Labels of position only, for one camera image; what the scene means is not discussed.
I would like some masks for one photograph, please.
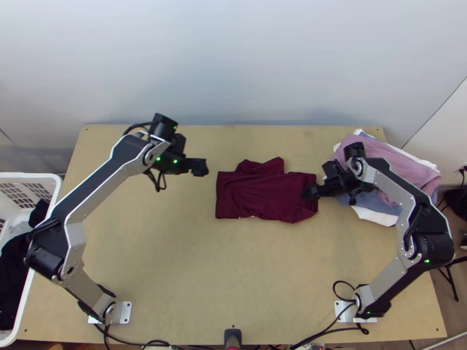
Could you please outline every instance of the pile of clothes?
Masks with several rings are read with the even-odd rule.
[[[431,197],[431,201],[436,203],[441,173],[435,164],[418,159],[399,148],[377,140],[362,129],[357,129],[354,134],[347,135],[341,143],[334,146],[333,159],[337,159],[344,170],[347,170],[344,148],[354,142],[363,143],[368,158],[386,159],[394,173],[424,191]],[[350,196],[342,195],[338,199],[348,205]],[[357,204],[351,207],[360,219],[383,226],[394,225],[402,212],[401,207],[379,189],[370,193],[362,192],[357,195],[356,200]]]

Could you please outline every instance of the folded clothing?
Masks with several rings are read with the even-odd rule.
[[[415,162],[413,159],[399,153],[395,148],[390,147],[387,143],[371,137],[350,134],[342,141],[333,158],[339,161],[344,170],[347,170],[344,148],[354,142],[363,143],[368,158],[386,159],[391,165],[391,171],[412,183],[429,196],[435,194],[441,182],[441,175],[438,171]],[[380,190],[378,190],[378,197],[390,206],[396,204],[396,202],[393,202],[389,196]]]
[[[317,201],[301,199],[303,191],[315,183],[315,174],[284,173],[280,157],[266,163],[244,160],[235,171],[218,172],[215,217],[299,222],[318,211]]]
[[[23,262],[27,250],[26,235],[8,241],[0,257],[0,330],[11,330],[15,324],[27,267]]]

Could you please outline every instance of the white backdrop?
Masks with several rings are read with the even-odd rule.
[[[465,13],[457,0],[3,0],[0,128],[25,154],[57,150],[48,166],[82,124],[156,111],[383,125],[402,146],[466,75]]]

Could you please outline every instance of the wooden table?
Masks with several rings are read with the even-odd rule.
[[[99,167],[125,126],[83,128],[61,196]],[[210,174],[167,176],[156,193],[145,176],[125,181],[85,221],[85,269],[122,300],[131,321],[111,333],[129,341],[221,344],[238,327],[245,344],[291,344],[334,319],[332,283],[369,283],[396,254],[395,229],[359,220],[334,198],[296,224],[257,218],[215,219],[220,170],[243,159],[281,156],[286,171],[316,173],[355,127],[181,126],[186,154],[208,159]],[[385,139],[382,128],[364,128]],[[65,290],[34,277],[19,338],[102,342]],[[393,300],[370,334],[349,331],[323,342],[391,341],[446,336],[429,274]]]

